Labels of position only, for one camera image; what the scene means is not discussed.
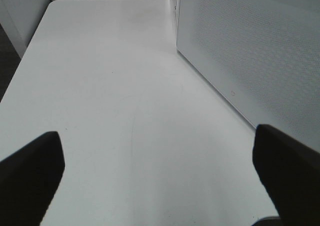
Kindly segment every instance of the gray perforated panel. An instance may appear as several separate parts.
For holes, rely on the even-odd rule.
[[[177,47],[254,126],[320,150],[320,0],[181,0]]]

